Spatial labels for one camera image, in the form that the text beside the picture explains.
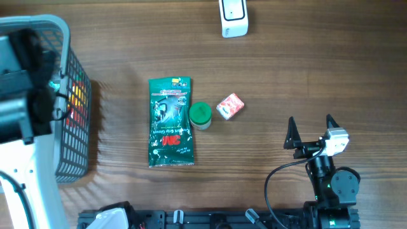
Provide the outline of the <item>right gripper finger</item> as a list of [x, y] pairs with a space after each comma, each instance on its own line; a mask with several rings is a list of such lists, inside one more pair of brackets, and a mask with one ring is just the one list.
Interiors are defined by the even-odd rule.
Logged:
[[296, 149], [301, 147], [301, 137], [298, 132], [294, 117], [288, 121], [287, 135], [284, 141], [284, 149]]
[[339, 124], [336, 123], [336, 121], [330, 114], [326, 115], [326, 125], [327, 125], [327, 128], [339, 128], [340, 127]]

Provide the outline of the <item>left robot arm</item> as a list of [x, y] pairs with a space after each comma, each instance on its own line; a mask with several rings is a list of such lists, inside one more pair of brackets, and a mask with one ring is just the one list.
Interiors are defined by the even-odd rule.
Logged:
[[1, 36], [1, 186], [14, 228], [69, 226], [53, 168], [55, 59], [31, 29]]

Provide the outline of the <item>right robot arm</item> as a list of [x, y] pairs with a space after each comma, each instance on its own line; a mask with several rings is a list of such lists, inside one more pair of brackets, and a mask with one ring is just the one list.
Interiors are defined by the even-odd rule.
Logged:
[[318, 140], [303, 142], [295, 120], [289, 118], [284, 149], [294, 149], [295, 159], [306, 159], [315, 200], [304, 203], [303, 228], [360, 228], [356, 205], [361, 177], [349, 167], [335, 167], [333, 157], [349, 143], [348, 132], [328, 114], [327, 130]]

